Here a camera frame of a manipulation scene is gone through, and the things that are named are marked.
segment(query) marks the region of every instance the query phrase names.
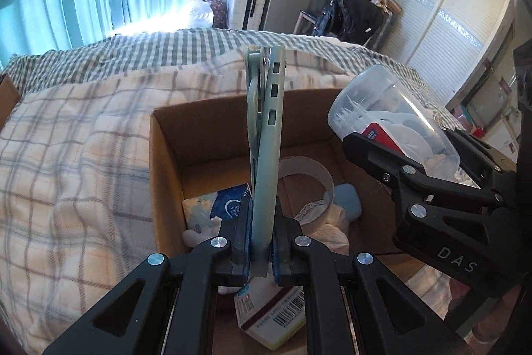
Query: luggage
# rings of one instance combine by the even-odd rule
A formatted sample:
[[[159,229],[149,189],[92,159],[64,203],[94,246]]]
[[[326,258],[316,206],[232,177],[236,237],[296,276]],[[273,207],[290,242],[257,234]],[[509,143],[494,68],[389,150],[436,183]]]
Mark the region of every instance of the luggage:
[[[258,31],[266,0],[227,0],[229,29]]]

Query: clear plastic container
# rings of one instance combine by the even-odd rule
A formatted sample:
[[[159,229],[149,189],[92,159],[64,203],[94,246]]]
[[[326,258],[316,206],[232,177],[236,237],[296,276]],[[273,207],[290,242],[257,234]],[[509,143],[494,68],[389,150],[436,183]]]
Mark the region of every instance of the clear plastic container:
[[[378,142],[421,163],[427,175],[453,180],[460,157],[425,112],[398,77],[383,65],[373,65],[340,92],[327,121],[342,140],[354,132],[371,138],[380,134]]]

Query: metal screw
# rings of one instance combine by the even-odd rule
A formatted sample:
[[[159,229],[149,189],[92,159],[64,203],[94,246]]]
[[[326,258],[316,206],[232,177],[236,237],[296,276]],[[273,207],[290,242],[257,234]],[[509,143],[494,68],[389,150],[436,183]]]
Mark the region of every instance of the metal screw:
[[[423,205],[412,205],[410,210],[412,211],[412,214],[414,214],[418,218],[425,218],[427,216],[427,210]]]
[[[223,236],[217,236],[211,239],[211,245],[217,249],[221,249],[227,245],[227,240]]]
[[[416,169],[414,169],[412,166],[403,166],[403,171],[413,175],[416,172]]]
[[[356,257],[357,261],[363,265],[369,265],[373,263],[373,256],[369,253],[360,253]]]
[[[299,235],[295,239],[296,244],[300,247],[308,247],[310,245],[310,242],[312,241],[308,236],[305,235]]]
[[[164,262],[164,256],[161,253],[153,253],[148,256],[150,265],[160,265]]]

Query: bed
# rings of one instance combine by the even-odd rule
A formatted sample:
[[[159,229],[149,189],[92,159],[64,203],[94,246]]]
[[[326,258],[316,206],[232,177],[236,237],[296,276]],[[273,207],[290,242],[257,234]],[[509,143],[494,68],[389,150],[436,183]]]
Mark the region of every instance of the bed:
[[[149,116],[245,92],[245,46],[286,47],[291,89],[342,87],[383,64],[441,126],[459,126],[415,70],[338,43],[191,29],[12,57],[6,71],[23,100],[0,132],[0,314],[27,353],[42,353],[155,251]],[[410,284],[443,314],[445,276],[426,268]]]

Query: barcode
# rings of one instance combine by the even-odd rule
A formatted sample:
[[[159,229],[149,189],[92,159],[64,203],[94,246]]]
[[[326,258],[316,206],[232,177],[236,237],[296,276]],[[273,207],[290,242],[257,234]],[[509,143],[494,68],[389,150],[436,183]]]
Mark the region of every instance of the barcode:
[[[240,298],[240,302],[238,303],[238,309],[240,310],[240,315],[245,316],[248,314],[251,310],[253,310],[253,301],[251,301],[251,297],[249,294],[244,295],[242,298]]]
[[[292,299],[289,304],[277,314],[277,316],[273,318],[273,321],[283,328],[286,328],[304,308],[305,297],[303,292],[301,292],[296,296],[296,298]]]

